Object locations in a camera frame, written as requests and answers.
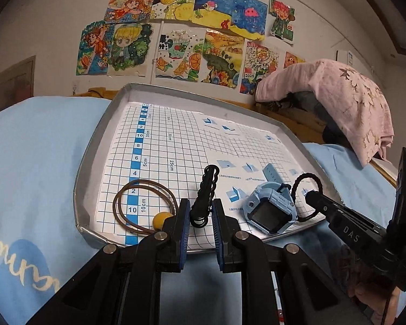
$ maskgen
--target brown elastic cord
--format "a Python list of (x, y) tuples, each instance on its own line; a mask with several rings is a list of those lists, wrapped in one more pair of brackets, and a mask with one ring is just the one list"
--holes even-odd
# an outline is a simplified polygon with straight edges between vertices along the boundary
[[(154, 185), (155, 187), (161, 188), (161, 189), (165, 190), (170, 195), (171, 199), (169, 197), (167, 197), (167, 195), (165, 195), (164, 193), (160, 192), (158, 189), (155, 189), (155, 188), (150, 187), (150, 186), (139, 185), (138, 183), (151, 184), (151, 185)], [(154, 182), (154, 181), (146, 180), (146, 179), (136, 179), (136, 180), (133, 180), (133, 181), (128, 182), (127, 184), (125, 184), (120, 189), (120, 191), (117, 192), (117, 194), (114, 196), (114, 199), (113, 199), (113, 215), (114, 215), (114, 218), (116, 219), (118, 224), (121, 225), (125, 230), (127, 230), (129, 232), (132, 232), (132, 233), (139, 233), (139, 234), (152, 234), (152, 233), (156, 232), (155, 230), (151, 230), (150, 228), (145, 228), (143, 226), (137, 225), (136, 223), (133, 223), (123, 213), (122, 206), (121, 206), (122, 194), (124, 192), (128, 191), (129, 189), (133, 189), (133, 188), (134, 189), (147, 189), (148, 191), (154, 192), (155, 194), (157, 194), (160, 198), (162, 198), (169, 205), (170, 212), (173, 215), (176, 215), (176, 212), (178, 211), (178, 202), (176, 201), (176, 198), (175, 198), (174, 194), (170, 191), (170, 189), (168, 189), (167, 187), (163, 186), (162, 184), (160, 184), (158, 182)], [(118, 206), (120, 217), (125, 222), (120, 220), (119, 216), (117, 215), (116, 204)]]

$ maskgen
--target blue smartwatch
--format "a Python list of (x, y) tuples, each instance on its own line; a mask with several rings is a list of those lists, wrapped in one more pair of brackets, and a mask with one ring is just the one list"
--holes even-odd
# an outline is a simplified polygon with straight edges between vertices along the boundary
[(242, 205), (245, 219), (264, 233), (282, 233), (298, 219), (290, 185), (272, 164), (263, 174), (268, 182), (258, 185)]

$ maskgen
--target pink towel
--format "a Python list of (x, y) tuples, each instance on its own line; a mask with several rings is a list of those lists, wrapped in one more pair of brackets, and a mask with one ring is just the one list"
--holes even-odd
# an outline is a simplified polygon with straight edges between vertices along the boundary
[(258, 84), (256, 101), (277, 101), (304, 90), (314, 92), (362, 166), (377, 152), (386, 159), (394, 130), (389, 106), (375, 82), (345, 64), (322, 59), (270, 74)]

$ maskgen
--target blue blanket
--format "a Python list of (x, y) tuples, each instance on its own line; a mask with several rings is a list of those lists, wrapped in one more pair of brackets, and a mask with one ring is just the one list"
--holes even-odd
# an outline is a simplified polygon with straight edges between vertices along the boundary
[[(0, 112), (0, 312), (27, 320), (95, 253), (74, 224), (72, 191), (89, 139), (109, 101), (35, 97)], [(352, 152), (306, 144), (347, 206), (386, 226), (394, 188)], [(294, 242), (327, 273), (341, 245), (323, 222), (273, 244)], [(240, 275), (222, 274), (213, 254), (189, 256), (181, 274), (163, 274), (161, 324), (239, 324)], [(406, 303), (403, 294), (401, 309)], [(199, 309), (207, 311), (204, 316)]]

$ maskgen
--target black screen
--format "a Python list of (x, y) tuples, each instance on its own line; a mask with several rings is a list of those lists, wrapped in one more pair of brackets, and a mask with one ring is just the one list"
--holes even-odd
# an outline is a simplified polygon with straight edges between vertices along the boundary
[(277, 233), (280, 228), (292, 219), (292, 215), (286, 214), (269, 200), (264, 200), (248, 214), (248, 219), (264, 227), (269, 233)]

